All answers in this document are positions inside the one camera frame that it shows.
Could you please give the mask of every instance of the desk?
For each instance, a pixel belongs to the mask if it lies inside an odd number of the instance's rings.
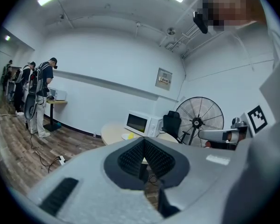
[[[54,124],[53,123],[53,108],[54,108],[54,104],[67,104],[67,101],[65,100],[48,100],[47,99],[47,103],[50,104],[50,123],[47,125],[44,125],[43,127],[47,130],[49,130],[50,132],[55,131],[56,129],[59,129],[60,126],[58,124]]]
[[[121,137],[121,135],[123,133],[133,133],[134,138],[141,137],[140,135],[125,129],[123,124],[118,124],[118,123],[105,125],[101,130],[101,137],[102,137],[102,140],[105,145],[110,145],[110,144],[114,144],[114,143],[123,141],[123,139]],[[169,135],[167,133],[160,133],[157,138],[162,139],[162,140],[168,140],[168,141],[171,141],[174,143],[178,143],[175,138],[173,138],[171,135]],[[142,164],[147,164],[146,159],[143,159]]]

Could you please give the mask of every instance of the wooden floor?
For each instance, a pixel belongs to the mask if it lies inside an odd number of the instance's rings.
[[[0,86],[0,114],[14,113],[13,105],[7,102]],[[37,134],[34,134],[30,139],[31,135],[26,129],[25,121],[24,116],[0,116],[0,171],[7,185],[24,195],[48,175],[48,167],[41,164],[39,155],[31,148],[31,142],[40,153],[45,165],[49,165],[60,155],[69,160],[84,151],[104,146],[101,139],[66,127],[52,132],[47,138],[40,139]],[[47,123],[49,119],[45,118],[44,125]],[[55,162],[50,167],[50,172],[59,166],[59,162]],[[148,171],[150,175],[153,174],[150,168]],[[157,186],[149,182],[146,184],[146,196],[155,207],[157,207],[157,191]]]

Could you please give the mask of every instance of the wall trim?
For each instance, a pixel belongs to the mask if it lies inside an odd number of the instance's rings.
[[[96,86],[101,86],[101,87],[104,87],[107,89],[111,89],[111,87],[112,87],[112,89],[115,89],[117,91],[140,96],[140,97],[145,97],[147,99],[154,100],[154,101],[156,101],[159,97],[166,98],[171,101],[177,101],[176,99],[172,99],[169,97],[165,97],[162,95],[158,95],[155,93],[151,93],[148,91],[130,87],[130,86],[127,86],[124,84],[119,84],[116,82],[103,80],[103,79],[96,78],[96,77],[85,76],[85,75],[72,73],[72,72],[68,72],[68,71],[63,71],[63,70],[54,70],[53,74],[56,77],[61,77],[61,78],[69,79],[69,80],[76,80],[76,81],[83,82],[83,83],[94,84]]]
[[[0,50],[0,52],[3,53],[3,54],[5,54],[5,55],[7,55],[7,56],[9,56],[9,57],[12,57],[11,55],[9,55],[9,54],[7,54],[7,53],[1,51],[1,50]]]
[[[50,116],[48,116],[48,115],[46,115],[46,114],[44,114],[44,117],[50,119]],[[62,123],[62,122],[60,122],[60,121],[58,121],[58,120],[56,120],[56,119],[53,119],[53,121],[54,121],[55,123],[60,123],[62,126],[68,128],[68,129],[71,129],[71,130],[76,131],[76,132],[78,132],[78,133],[86,134],[86,135],[88,135],[88,136],[92,136],[92,137],[93,137],[93,134],[92,134],[92,133],[89,133],[89,132],[86,132],[86,131],[83,131],[83,130],[76,129],[76,128],[71,127],[71,126],[69,126],[69,125],[66,125],[66,124],[64,124],[64,123]],[[101,137],[100,135],[98,135],[98,134],[96,135],[96,138],[102,139],[102,137]]]

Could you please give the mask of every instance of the electric fan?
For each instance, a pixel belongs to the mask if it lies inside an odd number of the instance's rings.
[[[218,130],[224,127],[224,117],[219,106],[205,97],[194,97],[184,101],[176,110],[182,119],[178,137],[188,132],[183,140],[186,145],[205,147],[207,140],[198,137],[199,130]]]

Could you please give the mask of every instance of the chair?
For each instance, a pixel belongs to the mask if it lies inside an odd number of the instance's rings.
[[[162,131],[170,134],[177,142],[182,143],[186,135],[190,135],[188,132],[183,131],[182,139],[178,137],[179,126],[181,125],[182,119],[179,117],[178,112],[169,111],[167,115],[163,117],[163,128]]]

